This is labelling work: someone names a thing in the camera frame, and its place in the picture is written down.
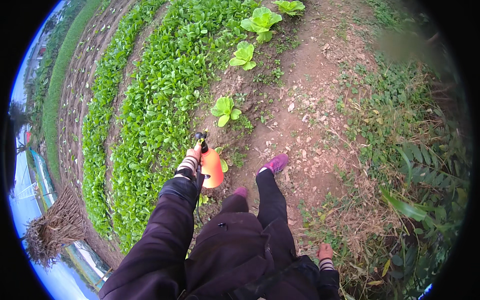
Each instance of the black pants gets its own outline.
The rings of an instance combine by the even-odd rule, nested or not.
[[[260,194],[260,205],[258,208],[258,220],[265,228],[277,218],[287,223],[287,201],[278,188],[273,173],[270,169],[258,173],[258,193]],[[222,202],[221,213],[248,212],[247,199],[240,195],[230,195]]]

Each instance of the purple sneaker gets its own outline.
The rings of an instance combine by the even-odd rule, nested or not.
[[[260,169],[258,169],[257,175],[258,173],[260,173],[260,170],[263,168],[269,168],[272,171],[272,173],[275,174],[283,170],[283,168],[285,168],[287,164],[288,164],[288,155],[286,155],[285,153],[281,153],[275,156],[274,158],[270,159],[269,162],[267,162]]]
[[[244,186],[237,187],[237,189],[233,192],[234,195],[240,195],[245,199],[247,199],[247,193],[248,193],[248,190]]]

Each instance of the leg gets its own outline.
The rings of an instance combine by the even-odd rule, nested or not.
[[[222,202],[222,210],[218,214],[223,213],[247,213],[247,189],[239,187]]]
[[[260,205],[258,208],[258,220],[265,228],[277,218],[288,222],[287,201],[278,188],[274,173],[281,171],[288,163],[288,156],[280,154],[275,156],[257,173],[258,193],[260,194]]]

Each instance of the dried palm fronds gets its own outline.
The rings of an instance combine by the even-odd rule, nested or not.
[[[85,238],[80,205],[67,188],[44,215],[30,221],[25,233],[26,252],[34,263],[50,268],[59,260],[63,247]]]

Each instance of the sky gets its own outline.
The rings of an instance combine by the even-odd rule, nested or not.
[[[52,13],[57,12],[62,8],[64,1],[59,1],[58,5],[53,9]],[[22,65],[19,66],[18,75],[15,80],[15,84],[12,89],[12,99],[23,103],[24,102],[24,83],[23,77],[26,69],[27,59],[30,56],[30,53],[40,38],[41,30],[43,26],[38,29],[36,36],[33,38],[32,43],[30,44],[29,49],[26,50],[26,55],[22,62]],[[28,171],[25,171],[27,168],[26,154],[25,152],[20,153],[17,156],[17,166],[15,173],[15,193],[19,193],[27,188],[31,182],[28,175]],[[15,199],[10,199],[10,207],[12,209],[13,221],[15,223],[15,228],[19,237],[23,236],[26,230],[26,224],[28,221],[32,220],[35,217],[41,215],[38,203],[35,200],[35,197],[31,196],[25,199],[16,201]],[[65,263],[58,263],[53,265],[52,269],[46,272],[42,266],[32,264],[33,269],[37,273],[39,279],[42,281],[44,287],[50,293],[53,299],[55,300],[96,300],[98,296],[91,292],[85,285],[85,283],[80,279],[80,276],[75,272],[75,270],[69,268]]]

